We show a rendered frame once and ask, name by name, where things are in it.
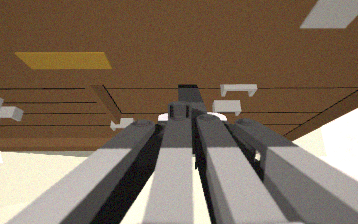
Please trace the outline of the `brown wooden tool chest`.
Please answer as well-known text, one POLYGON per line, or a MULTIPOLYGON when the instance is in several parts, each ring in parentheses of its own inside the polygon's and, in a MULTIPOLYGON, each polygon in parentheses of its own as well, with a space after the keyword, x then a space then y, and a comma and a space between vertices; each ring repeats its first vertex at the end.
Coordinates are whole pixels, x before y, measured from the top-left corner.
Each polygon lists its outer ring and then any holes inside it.
POLYGON ((96 151, 178 85, 293 142, 358 108, 358 0, 0 0, 0 151, 96 151))

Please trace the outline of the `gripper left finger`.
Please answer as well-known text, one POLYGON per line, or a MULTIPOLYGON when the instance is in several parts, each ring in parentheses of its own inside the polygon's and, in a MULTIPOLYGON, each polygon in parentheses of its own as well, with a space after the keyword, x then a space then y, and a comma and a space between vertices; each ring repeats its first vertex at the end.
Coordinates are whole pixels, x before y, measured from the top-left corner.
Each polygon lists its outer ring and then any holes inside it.
POLYGON ((168 113, 132 122, 4 224, 120 224, 154 172, 141 223, 194 224, 188 85, 168 113))

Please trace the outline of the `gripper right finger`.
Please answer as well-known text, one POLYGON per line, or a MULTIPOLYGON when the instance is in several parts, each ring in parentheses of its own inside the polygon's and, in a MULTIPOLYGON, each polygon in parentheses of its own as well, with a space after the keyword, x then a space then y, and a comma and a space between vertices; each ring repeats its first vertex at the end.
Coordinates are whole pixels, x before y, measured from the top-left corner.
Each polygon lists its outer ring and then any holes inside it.
POLYGON ((229 124, 207 112, 197 85, 188 90, 211 224, 358 224, 358 180, 258 121, 229 124))

